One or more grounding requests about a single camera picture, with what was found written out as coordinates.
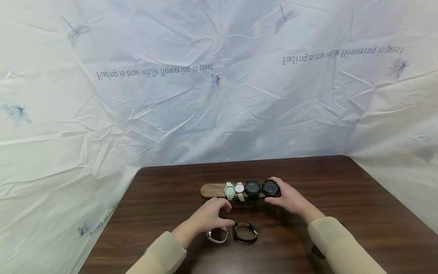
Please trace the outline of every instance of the beige sleeve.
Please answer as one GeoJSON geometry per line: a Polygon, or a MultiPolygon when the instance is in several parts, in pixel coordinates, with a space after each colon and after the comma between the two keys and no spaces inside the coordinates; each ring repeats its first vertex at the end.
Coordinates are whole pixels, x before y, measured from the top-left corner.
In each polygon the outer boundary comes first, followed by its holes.
{"type": "Polygon", "coordinates": [[[316,219],[308,230],[335,274],[386,273],[337,219],[316,219]]]}
{"type": "Polygon", "coordinates": [[[127,274],[172,274],[186,258],[187,251],[166,231],[159,236],[127,274]]]}

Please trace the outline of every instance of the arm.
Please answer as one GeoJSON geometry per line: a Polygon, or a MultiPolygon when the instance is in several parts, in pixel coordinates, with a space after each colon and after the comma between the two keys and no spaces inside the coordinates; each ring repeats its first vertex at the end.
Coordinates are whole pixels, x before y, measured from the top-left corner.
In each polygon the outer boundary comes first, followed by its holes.
{"type": "Polygon", "coordinates": [[[326,217],[295,188],[280,178],[272,177],[270,179],[274,180],[280,187],[281,197],[266,198],[265,202],[281,206],[304,219],[313,243],[326,257],[334,273],[386,273],[338,220],[326,217]]]}
{"type": "Polygon", "coordinates": [[[186,249],[196,235],[214,228],[234,225],[232,220],[219,218],[218,214],[221,209],[230,212],[232,207],[225,199],[208,200],[172,233],[164,232],[158,237],[127,274],[174,273],[185,259],[186,249]]]}

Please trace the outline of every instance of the hand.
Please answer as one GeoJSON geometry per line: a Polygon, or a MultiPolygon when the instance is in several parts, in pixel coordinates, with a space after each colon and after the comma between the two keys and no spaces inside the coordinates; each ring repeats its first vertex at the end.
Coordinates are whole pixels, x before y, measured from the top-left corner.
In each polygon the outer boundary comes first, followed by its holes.
{"type": "Polygon", "coordinates": [[[192,240],[199,233],[214,228],[233,226],[233,220],[219,218],[219,211],[221,209],[230,212],[232,206],[230,202],[224,198],[211,198],[193,213],[187,221],[175,228],[174,231],[172,231],[172,234],[181,243],[182,247],[187,249],[192,240]]]}
{"type": "Polygon", "coordinates": [[[224,209],[229,213],[233,207],[224,198],[211,198],[203,204],[188,219],[196,227],[198,233],[206,232],[214,228],[230,227],[234,225],[233,220],[219,218],[219,211],[224,209]]]}
{"type": "Polygon", "coordinates": [[[281,197],[268,197],[265,198],[265,202],[281,206],[290,213],[300,215],[307,224],[310,224],[313,220],[325,217],[319,209],[307,201],[295,188],[283,182],[282,179],[277,177],[271,177],[269,179],[277,183],[281,191],[281,197]]]}

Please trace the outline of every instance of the round watch face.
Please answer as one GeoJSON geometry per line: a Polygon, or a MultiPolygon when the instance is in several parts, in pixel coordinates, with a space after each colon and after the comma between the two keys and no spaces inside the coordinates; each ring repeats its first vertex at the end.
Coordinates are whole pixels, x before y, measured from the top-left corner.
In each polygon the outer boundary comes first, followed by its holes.
{"type": "Polygon", "coordinates": [[[260,187],[258,186],[258,183],[254,181],[247,182],[245,188],[247,189],[247,191],[251,193],[257,193],[260,191],[260,187]]]}
{"type": "Polygon", "coordinates": [[[228,196],[232,196],[234,195],[234,187],[233,186],[227,186],[225,188],[225,194],[227,194],[228,196]]]}
{"type": "Polygon", "coordinates": [[[270,193],[270,194],[277,194],[277,192],[278,192],[278,186],[277,186],[276,183],[273,183],[273,182],[267,182],[267,183],[265,184],[265,191],[266,191],[267,193],[270,193]]]}
{"type": "Polygon", "coordinates": [[[236,192],[237,193],[243,192],[244,190],[245,190],[244,185],[242,185],[242,184],[236,185],[236,192]]]}

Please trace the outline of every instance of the person's left hand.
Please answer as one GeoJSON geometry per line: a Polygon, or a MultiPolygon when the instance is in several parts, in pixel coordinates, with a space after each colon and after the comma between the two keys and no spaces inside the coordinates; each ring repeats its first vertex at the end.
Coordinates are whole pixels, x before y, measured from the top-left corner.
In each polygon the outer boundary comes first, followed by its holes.
{"type": "Polygon", "coordinates": [[[219,211],[224,209],[230,212],[232,208],[226,199],[214,197],[205,202],[187,221],[196,228],[197,233],[214,228],[230,227],[234,225],[234,221],[219,218],[219,211]]]}

